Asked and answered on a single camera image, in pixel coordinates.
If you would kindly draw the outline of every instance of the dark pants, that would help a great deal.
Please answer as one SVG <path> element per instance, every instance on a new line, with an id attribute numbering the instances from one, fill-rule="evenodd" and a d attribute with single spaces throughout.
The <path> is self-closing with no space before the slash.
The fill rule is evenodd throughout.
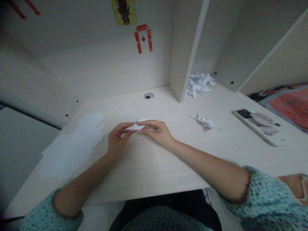
<path id="1" fill-rule="evenodd" d="M 199 189 L 126 201 L 122 211 L 112 223 L 110 231 L 121 230 L 129 221 L 146 209 L 159 205 L 168 206 L 175 211 L 191 216 L 215 231 L 222 230 L 217 213 L 205 201 L 203 191 Z"/>

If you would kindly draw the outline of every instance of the teal knit sweater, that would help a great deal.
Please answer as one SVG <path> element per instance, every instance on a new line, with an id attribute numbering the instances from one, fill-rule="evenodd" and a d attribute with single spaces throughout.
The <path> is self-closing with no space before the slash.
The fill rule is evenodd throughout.
<path id="1" fill-rule="evenodd" d="M 245 230 L 308 230 L 308 207 L 297 202 L 285 183 L 252 167 L 244 168 L 253 173 L 246 202 L 232 204 L 221 198 L 228 209 L 241 218 Z M 20 230 L 73 231 L 79 228 L 83 212 L 74 219 L 59 215 L 52 203 L 55 193 L 56 190 L 24 218 Z M 211 229 L 167 206 L 155 206 L 136 216 L 122 230 Z"/>

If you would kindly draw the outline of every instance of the fingers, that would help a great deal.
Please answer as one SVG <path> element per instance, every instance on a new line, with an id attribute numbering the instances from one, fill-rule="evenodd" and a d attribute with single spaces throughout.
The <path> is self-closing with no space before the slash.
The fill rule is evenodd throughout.
<path id="1" fill-rule="evenodd" d="M 155 129 L 161 127 L 164 122 L 162 121 L 157 121 L 157 120 L 147 120 L 143 122 L 137 122 L 137 125 L 147 125 L 147 126 L 152 126 Z"/>
<path id="2" fill-rule="evenodd" d="M 112 130 L 112 132 L 120 132 L 122 129 L 128 128 L 129 126 L 133 126 L 134 124 L 135 124 L 134 122 L 120 123 Z"/>
<path id="3" fill-rule="evenodd" d="M 152 125 L 146 125 L 143 129 L 155 129 L 155 127 Z"/>
<path id="4" fill-rule="evenodd" d="M 147 129 L 142 129 L 142 130 L 139 131 L 139 133 L 140 133 L 140 134 L 147 135 L 147 136 L 149 136 L 149 137 L 151 137 L 151 138 L 153 138 L 153 135 L 155 134 L 154 132 L 151 132 L 151 131 L 149 131 L 149 130 L 147 130 Z"/>
<path id="5" fill-rule="evenodd" d="M 121 142 L 126 143 L 128 141 L 128 139 L 130 138 L 131 135 L 133 135 L 136 132 L 136 130 L 130 130 L 128 132 L 126 132 L 126 134 L 123 136 Z"/>

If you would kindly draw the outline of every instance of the wrist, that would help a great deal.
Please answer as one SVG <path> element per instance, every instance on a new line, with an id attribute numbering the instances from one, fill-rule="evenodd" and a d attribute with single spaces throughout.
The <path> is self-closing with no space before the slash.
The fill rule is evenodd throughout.
<path id="1" fill-rule="evenodd" d="M 174 138 L 172 138 L 172 140 L 170 142 L 168 142 L 168 145 L 166 147 L 166 149 L 168 149 L 169 151 L 173 152 L 173 150 L 176 148 L 178 141 Z"/>
<path id="2" fill-rule="evenodd" d="M 105 160 L 110 163 L 110 165 L 113 165 L 117 161 L 117 155 L 113 152 L 107 151 L 106 154 L 102 157 Z"/>

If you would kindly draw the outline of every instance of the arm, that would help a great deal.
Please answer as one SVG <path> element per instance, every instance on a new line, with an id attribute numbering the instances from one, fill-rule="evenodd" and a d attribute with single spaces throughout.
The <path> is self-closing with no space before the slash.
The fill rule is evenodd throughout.
<path id="1" fill-rule="evenodd" d="M 24 218 L 20 230 L 77 230 L 83 218 L 81 207 L 122 154 L 129 137 L 135 132 L 127 132 L 125 128 L 133 124 L 116 126 L 109 133 L 107 153 L 69 184 L 40 202 Z"/>
<path id="2" fill-rule="evenodd" d="M 138 125 L 146 125 L 139 133 L 151 137 L 162 147 L 176 154 L 229 201 L 245 201 L 251 176 L 249 171 L 175 140 L 164 122 L 148 120 Z M 157 131 L 151 132 L 146 128 L 154 128 Z"/>
<path id="3" fill-rule="evenodd" d="M 175 153 L 213 186 L 223 196 L 227 208 L 241 218 L 244 230 L 308 228 L 308 207 L 296 201 L 285 183 L 252 167 L 241 168 L 175 140 L 164 122 L 148 120 L 138 125 L 145 125 L 139 133 Z"/>
<path id="4" fill-rule="evenodd" d="M 123 138 L 121 135 L 126 132 L 124 129 L 133 124 L 121 123 L 116 126 L 109 133 L 107 153 L 56 193 L 54 206 L 61 215 L 70 218 L 78 214 L 91 192 L 123 152 L 129 137 L 135 131 L 128 131 Z"/>

